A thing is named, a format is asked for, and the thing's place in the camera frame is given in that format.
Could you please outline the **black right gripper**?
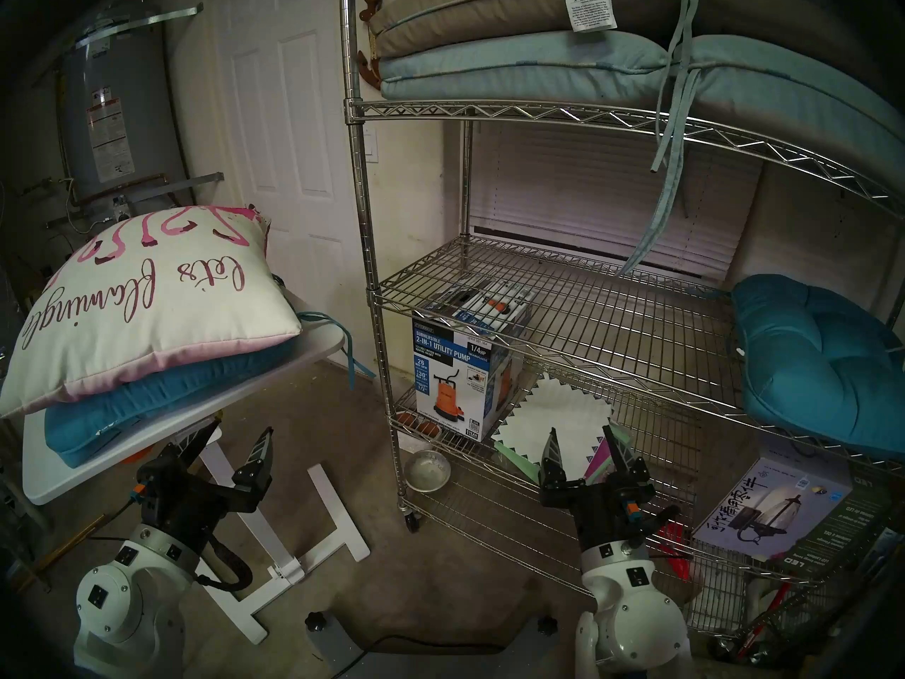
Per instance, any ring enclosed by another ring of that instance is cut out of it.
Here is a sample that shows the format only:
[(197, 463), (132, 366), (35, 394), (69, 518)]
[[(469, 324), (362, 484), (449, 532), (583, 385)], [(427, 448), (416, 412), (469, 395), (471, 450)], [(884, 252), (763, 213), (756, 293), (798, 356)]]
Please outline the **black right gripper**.
[(610, 454), (601, 482), (567, 480), (555, 427), (541, 455), (539, 501), (571, 514), (581, 551), (626, 540), (638, 547), (653, 533), (653, 517), (640, 508), (653, 496), (653, 486), (646, 462), (635, 451), (635, 434), (618, 423), (608, 423), (603, 431)]

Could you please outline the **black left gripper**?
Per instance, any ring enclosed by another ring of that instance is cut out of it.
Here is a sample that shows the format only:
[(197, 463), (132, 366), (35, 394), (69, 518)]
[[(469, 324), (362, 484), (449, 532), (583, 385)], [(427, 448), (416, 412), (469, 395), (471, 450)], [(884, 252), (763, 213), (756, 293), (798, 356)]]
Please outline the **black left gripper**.
[(188, 467), (207, 447), (222, 422), (208, 417), (159, 456), (159, 529), (184, 545), (207, 545), (218, 522), (229, 512), (252, 513), (272, 483), (273, 427), (261, 433), (232, 486), (202, 481)]

